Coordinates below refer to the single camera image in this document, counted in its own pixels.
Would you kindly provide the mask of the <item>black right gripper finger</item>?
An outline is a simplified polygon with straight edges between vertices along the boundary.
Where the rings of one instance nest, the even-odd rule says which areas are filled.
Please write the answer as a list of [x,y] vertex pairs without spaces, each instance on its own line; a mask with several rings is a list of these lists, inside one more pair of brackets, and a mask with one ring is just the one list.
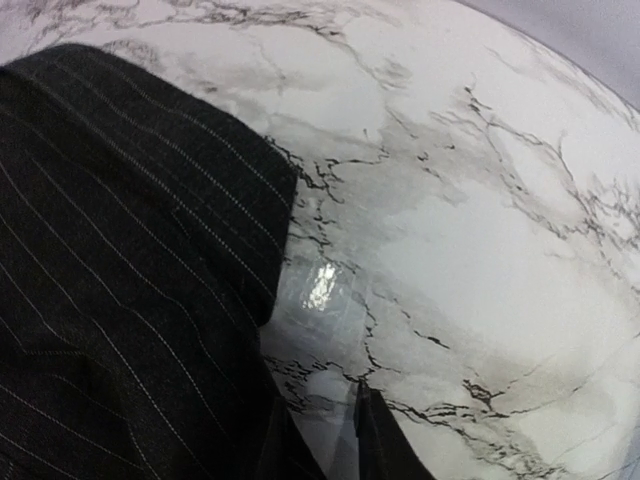
[[358,383],[354,427],[360,479],[430,478],[430,472],[411,447],[381,392],[370,388],[364,380]]

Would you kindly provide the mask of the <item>black pinstriped long sleeve shirt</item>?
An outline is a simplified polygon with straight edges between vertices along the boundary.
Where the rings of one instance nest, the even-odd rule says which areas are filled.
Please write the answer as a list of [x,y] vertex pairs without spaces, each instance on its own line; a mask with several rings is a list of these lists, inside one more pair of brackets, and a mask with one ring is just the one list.
[[1,68],[1,475],[320,479],[260,351],[298,175],[98,48]]

